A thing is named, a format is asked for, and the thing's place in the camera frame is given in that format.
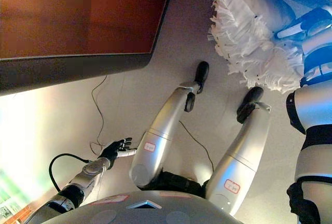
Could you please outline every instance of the red label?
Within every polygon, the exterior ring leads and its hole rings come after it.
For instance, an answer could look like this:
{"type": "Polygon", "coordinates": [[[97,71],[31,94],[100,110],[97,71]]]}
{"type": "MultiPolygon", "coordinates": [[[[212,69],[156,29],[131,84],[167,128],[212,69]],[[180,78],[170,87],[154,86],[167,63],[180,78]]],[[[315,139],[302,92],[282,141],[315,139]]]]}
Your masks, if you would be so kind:
{"type": "Polygon", "coordinates": [[[156,149],[156,145],[146,142],[144,145],[144,149],[150,152],[154,152],[156,149]]]}
{"type": "Polygon", "coordinates": [[[229,190],[233,194],[237,194],[240,191],[240,185],[237,183],[234,183],[233,181],[227,179],[225,184],[224,184],[225,189],[229,190]]]}

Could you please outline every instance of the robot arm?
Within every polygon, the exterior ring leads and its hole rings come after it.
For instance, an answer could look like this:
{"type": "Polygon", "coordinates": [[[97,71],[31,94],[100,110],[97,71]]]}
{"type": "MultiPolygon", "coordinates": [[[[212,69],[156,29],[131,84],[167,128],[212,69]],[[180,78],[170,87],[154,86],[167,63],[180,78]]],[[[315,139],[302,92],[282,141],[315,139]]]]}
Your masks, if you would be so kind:
{"type": "Polygon", "coordinates": [[[165,102],[150,128],[145,132],[133,159],[129,175],[141,189],[148,189],[158,178],[183,112],[190,112],[195,94],[201,93],[209,64],[201,62],[194,82],[181,84],[165,102]]]}
{"type": "Polygon", "coordinates": [[[129,150],[131,138],[113,142],[107,146],[97,160],[89,162],[58,194],[34,212],[26,224],[45,222],[75,208],[88,197],[94,188],[96,178],[105,170],[112,168],[117,157],[134,155],[136,150],[129,150]]]}
{"type": "Polygon", "coordinates": [[[262,93],[262,88],[253,88],[239,107],[243,126],[206,186],[205,198],[232,216],[252,184],[269,132],[271,107],[257,102],[262,93]]]}

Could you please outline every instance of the red logo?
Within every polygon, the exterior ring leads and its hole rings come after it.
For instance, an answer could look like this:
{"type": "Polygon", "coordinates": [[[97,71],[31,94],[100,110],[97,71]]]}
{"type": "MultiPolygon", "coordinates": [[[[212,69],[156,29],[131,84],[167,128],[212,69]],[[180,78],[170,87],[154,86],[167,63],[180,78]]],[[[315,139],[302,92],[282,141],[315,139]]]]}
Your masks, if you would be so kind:
{"type": "Polygon", "coordinates": [[[233,181],[227,179],[225,184],[224,184],[225,189],[229,190],[233,194],[237,194],[240,191],[240,185],[237,183],[234,183],[233,181]]]}

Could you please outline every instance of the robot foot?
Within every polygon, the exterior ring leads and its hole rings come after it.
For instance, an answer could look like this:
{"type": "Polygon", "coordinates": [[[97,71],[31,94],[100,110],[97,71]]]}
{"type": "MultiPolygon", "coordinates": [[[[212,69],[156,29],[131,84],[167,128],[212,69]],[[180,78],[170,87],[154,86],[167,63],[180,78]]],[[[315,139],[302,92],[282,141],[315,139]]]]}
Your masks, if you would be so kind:
{"type": "Polygon", "coordinates": [[[254,87],[250,89],[237,110],[237,121],[239,123],[244,123],[247,117],[255,109],[255,103],[262,98],[263,93],[264,90],[261,87],[254,87]]]}
{"type": "Polygon", "coordinates": [[[195,81],[199,84],[200,88],[197,94],[203,91],[204,83],[208,78],[209,64],[207,62],[200,62],[196,70],[195,81]]]}

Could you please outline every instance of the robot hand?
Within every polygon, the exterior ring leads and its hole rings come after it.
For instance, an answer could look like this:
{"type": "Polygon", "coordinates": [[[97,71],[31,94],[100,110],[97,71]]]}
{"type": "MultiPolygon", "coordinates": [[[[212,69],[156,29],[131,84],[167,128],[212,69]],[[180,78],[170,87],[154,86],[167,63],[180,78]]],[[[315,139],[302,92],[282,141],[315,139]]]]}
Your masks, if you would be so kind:
{"type": "Polygon", "coordinates": [[[110,166],[108,170],[112,168],[115,159],[118,157],[126,157],[134,155],[136,150],[130,149],[132,138],[127,137],[120,141],[115,141],[103,149],[102,153],[98,158],[107,158],[110,161],[110,166]]]}

